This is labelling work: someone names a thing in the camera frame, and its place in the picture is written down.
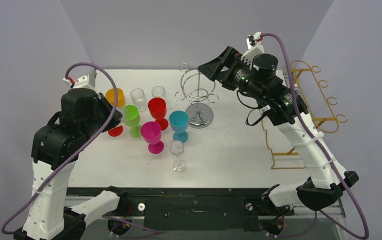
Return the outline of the yellow plastic wine glass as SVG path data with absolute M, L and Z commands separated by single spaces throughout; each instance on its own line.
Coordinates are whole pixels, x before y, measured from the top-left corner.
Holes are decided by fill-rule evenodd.
M 126 105 L 126 98 L 121 88 L 111 88 L 105 93 L 107 101 L 116 108 L 122 108 Z

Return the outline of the chrome spiral glass rack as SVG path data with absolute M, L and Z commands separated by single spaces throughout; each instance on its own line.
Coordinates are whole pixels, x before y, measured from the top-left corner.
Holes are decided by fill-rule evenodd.
M 181 101 L 189 101 L 189 106 L 185 112 L 189 116 L 188 124 L 194 129 L 203 129 L 208 127 L 214 120 L 214 112 L 208 103 L 214 104 L 214 100 L 210 100 L 211 96 L 219 99 L 219 96 L 214 93 L 216 84 L 212 88 L 204 88 L 201 86 L 204 75 L 197 69 L 191 68 L 187 63 L 178 66 L 178 70 L 182 73 L 180 78 L 180 90 L 175 92 L 175 96 L 180 95 Z M 197 88 L 194 90 L 186 90 L 186 83 L 193 79 L 197 79 Z

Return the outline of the red plastic wine glass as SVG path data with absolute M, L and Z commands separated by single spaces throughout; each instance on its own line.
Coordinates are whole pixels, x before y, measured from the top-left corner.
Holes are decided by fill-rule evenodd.
M 116 126 L 112 129 L 109 129 L 107 133 L 111 137 L 119 137 L 124 131 L 124 127 L 122 125 Z

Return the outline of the green plastic wine glass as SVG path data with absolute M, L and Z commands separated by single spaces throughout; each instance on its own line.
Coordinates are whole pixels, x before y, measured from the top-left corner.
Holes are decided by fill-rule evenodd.
M 140 138 L 142 125 L 139 109 L 135 105 L 125 105 L 123 110 L 125 113 L 124 124 L 130 127 L 130 135 L 133 138 Z

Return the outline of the pink plastic wine glass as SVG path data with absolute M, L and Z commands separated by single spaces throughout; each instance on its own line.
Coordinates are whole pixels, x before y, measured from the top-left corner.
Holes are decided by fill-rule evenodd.
M 160 154 L 164 150 L 164 143 L 161 141 L 161 126 L 155 121 L 144 123 L 140 129 L 144 141 L 148 144 L 148 150 L 152 154 Z

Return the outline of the blue plastic wine glass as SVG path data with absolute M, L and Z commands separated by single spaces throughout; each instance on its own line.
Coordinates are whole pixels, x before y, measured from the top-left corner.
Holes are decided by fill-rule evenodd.
M 173 111 L 169 115 L 169 123 L 173 130 L 173 140 L 186 143 L 189 139 L 187 128 L 189 126 L 189 115 L 182 110 Z

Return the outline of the patterned clear glass goblet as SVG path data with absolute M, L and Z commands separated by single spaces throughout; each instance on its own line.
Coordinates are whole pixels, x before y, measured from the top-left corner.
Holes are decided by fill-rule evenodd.
M 158 85 L 158 86 L 153 87 L 151 90 L 151 96 L 152 96 L 152 99 L 161 98 L 165 102 L 167 101 L 166 90 L 163 86 Z

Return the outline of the clear stemmed wine glass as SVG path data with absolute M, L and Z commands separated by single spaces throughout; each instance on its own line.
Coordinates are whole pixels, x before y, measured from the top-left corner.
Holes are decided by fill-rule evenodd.
M 183 160 L 185 146 L 182 141 L 174 140 L 169 146 L 170 153 L 174 156 L 172 169 L 177 174 L 182 174 L 187 170 L 187 164 Z

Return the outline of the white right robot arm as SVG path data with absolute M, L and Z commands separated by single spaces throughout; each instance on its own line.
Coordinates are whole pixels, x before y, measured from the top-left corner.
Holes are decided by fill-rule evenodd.
M 302 204 L 319 211 L 335 203 L 359 176 L 333 157 L 305 102 L 276 75 L 277 66 L 274 55 L 259 53 L 247 60 L 229 46 L 197 69 L 223 88 L 255 99 L 257 108 L 264 111 L 262 116 L 288 138 L 309 172 L 307 180 L 269 188 L 262 194 L 262 209 L 273 214 L 283 206 Z

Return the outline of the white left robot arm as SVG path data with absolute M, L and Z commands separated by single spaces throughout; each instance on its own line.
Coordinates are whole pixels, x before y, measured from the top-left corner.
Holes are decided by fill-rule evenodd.
M 70 174 L 85 143 L 121 123 L 122 114 L 102 93 L 74 88 L 60 100 L 61 110 L 33 137 L 33 201 L 15 240 L 78 240 L 91 221 L 88 208 L 65 207 Z

